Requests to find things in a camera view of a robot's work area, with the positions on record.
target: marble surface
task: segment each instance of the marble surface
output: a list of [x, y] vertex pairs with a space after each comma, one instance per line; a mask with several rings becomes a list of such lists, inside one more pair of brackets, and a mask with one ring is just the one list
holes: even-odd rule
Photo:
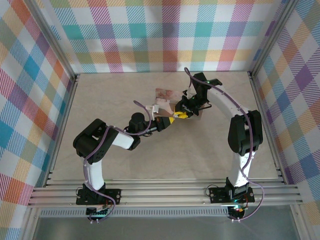
[[[257, 109], [246, 72], [205, 72], [218, 78], [243, 106]], [[155, 102], [155, 89], [183, 91], [189, 84], [184, 72], [81, 74], [63, 135], [54, 180], [82, 180], [83, 167], [73, 148], [74, 138], [94, 119], [124, 128], [131, 115]], [[222, 179], [228, 176], [232, 152], [229, 122], [214, 105], [201, 120], [178, 119], [162, 132], [142, 137], [133, 151], [111, 146], [102, 160], [105, 179]], [[266, 137], [252, 162], [251, 178], [277, 178]]]

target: plaid wall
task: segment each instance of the plaid wall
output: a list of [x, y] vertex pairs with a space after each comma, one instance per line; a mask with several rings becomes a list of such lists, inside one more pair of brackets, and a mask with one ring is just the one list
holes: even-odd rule
[[266, 43], [268, 42], [269, 38], [270, 38], [270, 35], [273, 33], [273, 31], [275, 30], [275, 27], [276, 27], [276, 24], [279, 20], [279, 18], [281, 17], [281, 13], [282, 11], [284, 10], [286, 4], [289, 2], [289, 0], [281, 0], [281, 3], [278, 7], [278, 9], [276, 10], [274, 16], [273, 16], [273, 19], [267, 29], [267, 31], [265, 32], [264, 34], [264, 37], [259, 45], [259, 48], [258, 50], [256, 51], [255, 55], [254, 55], [254, 58], [253, 58], [253, 61], [250, 65], [250, 71], [253, 69], [253, 67], [256, 65], [257, 63], [257, 60], [258, 58], [260, 57], [260, 54], [263, 50], [263, 48], [266, 46]]
[[320, 0], [300, 0], [256, 79], [280, 159], [320, 239]]
[[115, 73], [246, 71], [281, 0], [37, 2], [75, 72]]
[[22, 0], [0, 0], [0, 240], [18, 238], [71, 81]]

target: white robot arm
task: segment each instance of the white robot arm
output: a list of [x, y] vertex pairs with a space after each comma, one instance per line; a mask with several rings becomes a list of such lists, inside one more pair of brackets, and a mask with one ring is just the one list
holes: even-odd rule
[[[225, 194], [224, 197], [227, 202], [231, 202], [235, 198], [247, 194], [249, 189], [249, 183], [241, 172], [241, 169], [248, 162], [250, 155], [250, 135], [249, 129], [246, 126], [248, 123], [243, 112], [249, 117], [251, 123], [253, 133], [252, 157], [255, 155], [258, 146], [263, 142], [261, 115], [257, 110], [250, 111], [235, 101], [232, 102], [230, 97], [226, 96], [226, 91], [219, 80], [207, 80], [202, 72], [195, 74], [194, 78], [201, 82], [214, 85], [215, 88], [211, 88], [205, 84], [199, 84], [191, 79], [196, 94], [187, 98], [188, 94], [185, 93], [181, 101], [175, 106], [174, 114], [179, 118], [190, 118], [193, 115], [199, 115], [199, 111], [208, 108], [203, 106], [210, 102], [216, 105], [230, 122], [228, 144], [233, 151], [232, 168], [230, 175], [226, 178], [224, 189], [220, 189], [219, 191], [224, 192], [223, 194]], [[242, 111], [235, 106], [235, 103], [241, 107]], [[109, 147], [115, 145], [127, 150], [133, 150], [140, 143], [140, 136], [150, 134], [154, 131], [160, 132], [167, 128], [173, 121], [172, 117], [156, 117], [151, 121], [150, 127], [148, 128], [148, 122], [145, 121], [144, 115], [139, 112], [134, 113], [129, 122], [129, 126], [126, 127], [126, 132], [131, 134], [143, 132], [143, 134], [131, 136], [112, 127], [107, 128], [107, 125], [100, 119], [94, 120], [73, 142], [77, 154], [80, 157], [86, 158], [93, 151], [96, 151], [98, 145], [101, 144], [102, 136], [106, 132], [106, 129], [108, 129], [103, 144], [98, 151], [88, 158], [88, 166], [84, 169], [87, 181], [86, 185], [89, 184], [95, 191], [105, 193], [106, 186], [102, 177], [102, 159]], [[243, 170], [243, 173], [248, 176], [249, 170], [250, 163]], [[83, 192], [83, 196], [88, 197], [91, 189], [86, 189], [86, 192]], [[103, 199], [95, 201], [97, 196], [97, 194], [92, 193], [91, 205], [103, 203]], [[82, 196], [79, 196], [78, 199], [77, 201], [79, 201], [80, 205], [89, 205], [88, 201], [81, 201]]]

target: purple cable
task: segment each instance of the purple cable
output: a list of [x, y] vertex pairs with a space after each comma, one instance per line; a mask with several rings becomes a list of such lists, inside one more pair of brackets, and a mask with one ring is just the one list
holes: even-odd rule
[[[110, 196], [108, 196], [108, 195], [105, 195], [105, 194], [103, 194], [103, 193], [95, 190], [95, 189], [92, 187], [92, 185], [89, 183], [89, 176], [88, 176], [88, 171], [87, 171], [87, 168], [88, 168], [87, 166], [88, 166], [88, 164], [89, 164], [89, 163], [88, 163], [88, 159], [91, 158], [91, 157], [100, 149], [100, 147], [102, 146], [102, 144], [104, 143], [104, 141], [105, 141], [105, 139], [106, 139], [106, 137], [107, 137], [107, 134], [108, 134], [108, 131], [109, 131], [110, 128], [114, 128], [114, 129], [116, 129], [116, 130], [118, 130], [118, 131], [120, 131], [120, 132], [123, 132], [123, 133], [127, 134], [127, 135], [140, 135], [140, 134], [144, 134], [145, 132], [148, 131], [148, 129], [150, 128], [150, 125], [151, 125], [151, 115], [150, 115], [149, 111], [148, 111], [148, 110], [146, 109], [146, 107], [143, 106], [140, 102], [138, 102], [138, 101], [136, 101], [136, 100], [134, 100], [133, 102], [134, 102], [136, 105], [138, 105], [139, 107], [143, 108], [143, 109], [146, 111], [146, 113], [148, 114], [148, 116], [149, 116], [149, 125], [148, 125], [148, 127], [147, 127], [144, 131], [141, 131], [141, 132], [138, 132], [138, 133], [128, 133], [128, 132], [123, 131], [123, 130], [120, 129], [120, 128], [113, 127], [113, 126], [108, 126], [108, 127], [106, 128], [106, 130], [105, 130], [105, 132], [104, 132], [104, 134], [103, 134], [103, 136], [102, 136], [102, 139], [101, 139], [100, 143], [98, 144], [98, 146], [97, 146], [88, 156], [86, 156], [86, 158], [83, 160], [83, 175], [84, 175], [84, 179], [85, 179], [86, 186], [87, 186], [91, 191], [93, 191], [93, 192], [95, 192], [96, 194], [99, 194], [99, 195], [101, 195], [101, 196], [103, 196], [103, 197], [111, 200], [112, 203], [113, 203], [113, 206], [112, 206], [112, 209], [110, 210], [110, 212], [109, 212], [106, 216], [104, 216], [103, 218], [101, 218], [100, 220], [96, 220], [97, 223], [102, 222], [102, 221], [106, 220], [106, 219], [109, 217], [109, 215], [114, 211], [114, 209], [115, 209], [115, 207], [116, 207], [116, 201], [115, 201], [112, 197], [110, 197]], [[90, 221], [91, 221], [90, 223], [93, 223], [93, 220], [91, 219], [91, 215], [89, 216], [89, 219], [90, 219]]]
[[106, 139], [106, 136], [107, 136], [107, 133], [108, 133], [108, 131], [109, 131], [109, 129], [110, 129], [111, 127], [112, 127], [112, 126], [108, 126], [108, 127], [106, 128], [106, 130], [105, 130], [105, 132], [104, 132], [104, 134], [103, 134], [103, 137], [102, 137], [100, 143], [98, 144], [98, 146], [97, 146], [88, 156], [86, 156], [86, 158], [83, 160], [83, 174], [84, 174], [84, 179], [85, 179], [85, 183], [86, 183], [87, 187], [88, 187], [91, 191], [94, 191], [96, 194], [99, 194], [99, 195], [101, 195], [101, 196], [103, 196], [103, 197], [105, 197], [105, 198], [107, 198], [107, 199], [110, 199], [110, 200], [112, 201], [112, 203], [113, 203], [113, 206], [112, 206], [112, 209], [110, 210], [110, 212], [109, 212], [107, 215], [105, 215], [103, 218], [101, 218], [100, 220], [96, 220], [97, 223], [102, 222], [102, 221], [104, 221], [104, 220], [106, 220], [106, 219], [108, 218], [108, 216], [109, 216], [109, 215], [114, 211], [114, 209], [115, 209], [116, 201], [115, 201], [112, 197], [110, 197], [110, 196], [108, 196], [108, 195], [105, 195], [105, 194], [103, 194], [103, 193], [95, 190], [95, 189], [91, 186], [91, 184], [89, 183], [89, 176], [88, 176], [88, 171], [87, 171], [87, 168], [88, 168], [87, 166], [88, 166], [88, 164], [89, 164], [89, 163], [88, 163], [88, 159], [91, 158], [91, 157], [100, 149], [100, 147], [101, 147], [102, 144], [104, 143], [104, 141], [105, 141], [105, 139]]
[[199, 79], [195, 78], [194, 76], [191, 75], [191, 73], [190, 73], [190, 71], [189, 71], [189, 69], [188, 69], [187, 67], [184, 68], [184, 71], [186, 72], [186, 74], [188, 74], [188, 76], [189, 76], [190, 78], [192, 78], [192, 79], [195, 80], [196, 82], [198, 82], [198, 83], [200, 83], [200, 84], [207, 85], [207, 86], [209, 86], [209, 87], [212, 87], [213, 89], [215, 89], [215, 90], [217, 90], [218, 92], [220, 92], [220, 93], [222, 93], [223, 95], [225, 95], [225, 96], [239, 109], [239, 111], [240, 111], [241, 113], [243, 113], [243, 115], [244, 115], [244, 117], [245, 117], [245, 119], [246, 119], [246, 121], [247, 121], [247, 123], [248, 123], [249, 135], [250, 135], [250, 152], [249, 152], [249, 157], [248, 157], [247, 162], [245, 163], [245, 165], [244, 165], [243, 168], [241, 169], [241, 174], [242, 174], [242, 176], [243, 176], [249, 183], [254, 184], [254, 185], [257, 185], [257, 186], [259, 186], [259, 187], [261, 188], [261, 190], [262, 190], [262, 197], [261, 197], [260, 203], [258, 204], [258, 206], [256, 207], [256, 209], [255, 209], [252, 213], [250, 213], [248, 216], [245, 216], [245, 217], [243, 217], [243, 218], [241, 218], [241, 219], [235, 219], [235, 220], [237, 220], [238, 222], [240, 222], [240, 220], [245, 220], [245, 219], [251, 217], [253, 214], [255, 214], [256, 211], [258, 211], [258, 209], [260, 208], [260, 206], [261, 206], [261, 204], [262, 204], [262, 202], [263, 202], [263, 200], [264, 200], [264, 197], [265, 197], [265, 190], [264, 190], [263, 186], [260, 185], [259, 183], [256, 183], [256, 182], [251, 181], [251, 180], [245, 175], [245, 173], [244, 173], [244, 170], [246, 169], [246, 167], [249, 165], [249, 163], [250, 163], [251, 160], [252, 160], [252, 153], [253, 153], [253, 151], [254, 151], [254, 137], [253, 137], [253, 132], [252, 132], [252, 126], [251, 126], [250, 119], [249, 119], [248, 115], [246, 114], [246, 112], [241, 108], [241, 106], [240, 106], [229, 94], [227, 94], [225, 91], [221, 90], [220, 88], [218, 88], [218, 87], [216, 87], [216, 86], [214, 86], [214, 85], [212, 85], [212, 84], [210, 84], [210, 83], [207, 83], [207, 82], [205, 82], [205, 81], [200, 81]]
[[136, 104], [137, 106], [143, 108], [143, 109], [146, 111], [146, 113], [148, 114], [149, 124], [148, 124], [147, 128], [146, 128], [145, 130], [143, 130], [143, 131], [141, 131], [141, 132], [137, 132], [137, 133], [129, 133], [129, 132], [126, 132], [126, 131], [118, 128], [118, 127], [115, 127], [115, 128], [114, 128], [114, 129], [118, 130], [119, 132], [125, 133], [125, 134], [127, 134], [127, 135], [131, 135], [131, 136], [144, 134], [144, 133], [146, 133], [146, 132], [149, 130], [149, 128], [150, 128], [150, 126], [151, 126], [151, 115], [150, 115], [149, 111], [147, 110], [147, 108], [146, 108], [145, 106], [143, 106], [140, 102], [136, 101], [136, 100], [134, 100], [133, 102], [134, 102], [134, 104]]

